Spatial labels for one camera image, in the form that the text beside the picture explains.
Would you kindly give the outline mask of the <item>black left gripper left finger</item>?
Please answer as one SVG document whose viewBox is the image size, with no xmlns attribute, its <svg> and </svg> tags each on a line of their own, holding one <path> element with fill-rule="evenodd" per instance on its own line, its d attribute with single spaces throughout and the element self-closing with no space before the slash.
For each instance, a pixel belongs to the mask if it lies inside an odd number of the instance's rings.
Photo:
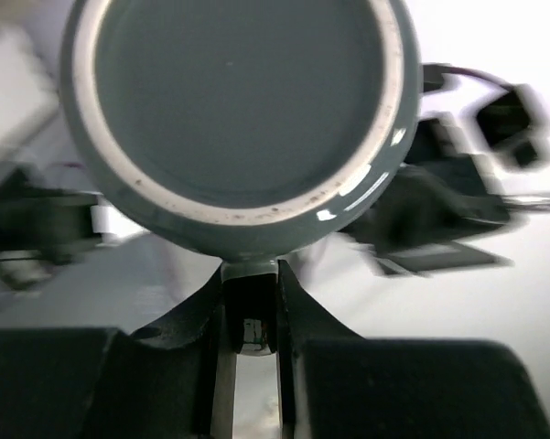
<svg viewBox="0 0 550 439">
<path fill-rule="evenodd" d="M 0 438 L 221 438 L 221 278 L 158 320 L 0 329 Z"/>
</svg>

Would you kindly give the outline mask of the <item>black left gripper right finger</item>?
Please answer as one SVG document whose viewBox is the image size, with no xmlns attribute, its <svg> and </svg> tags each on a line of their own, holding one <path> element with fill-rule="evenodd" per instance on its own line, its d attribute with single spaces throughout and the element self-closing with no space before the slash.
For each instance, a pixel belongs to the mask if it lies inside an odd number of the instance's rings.
<svg viewBox="0 0 550 439">
<path fill-rule="evenodd" d="M 285 438 L 550 438 L 530 377 L 484 339 L 366 338 L 280 262 L 277 367 Z"/>
</svg>

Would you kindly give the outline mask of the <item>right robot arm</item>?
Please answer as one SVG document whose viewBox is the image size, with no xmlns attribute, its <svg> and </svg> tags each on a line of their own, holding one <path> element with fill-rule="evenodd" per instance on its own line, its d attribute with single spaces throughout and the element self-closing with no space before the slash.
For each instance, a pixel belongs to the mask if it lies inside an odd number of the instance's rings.
<svg viewBox="0 0 550 439">
<path fill-rule="evenodd" d="M 524 171 L 545 160 L 548 122 L 526 85 L 431 63 L 423 67 L 423 92 L 444 91 L 449 77 L 483 81 L 500 90 L 470 115 L 489 152 L 504 166 Z M 518 213 L 550 212 L 550 192 L 503 195 L 488 188 L 494 178 L 479 166 L 477 155 L 458 151 L 445 117 L 425 118 L 393 182 L 340 232 L 363 246 L 386 276 L 505 265 L 507 260 L 462 240 L 502 230 Z"/>
</svg>

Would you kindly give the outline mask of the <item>black mug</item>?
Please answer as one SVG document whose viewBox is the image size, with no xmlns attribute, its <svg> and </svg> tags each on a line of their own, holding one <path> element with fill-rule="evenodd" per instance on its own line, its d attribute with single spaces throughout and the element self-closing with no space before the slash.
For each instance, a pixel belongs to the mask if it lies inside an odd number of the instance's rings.
<svg viewBox="0 0 550 439">
<path fill-rule="evenodd" d="M 77 1 L 59 65 L 97 188 L 226 281 L 276 276 L 369 208 L 421 92 L 401 1 Z"/>
</svg>

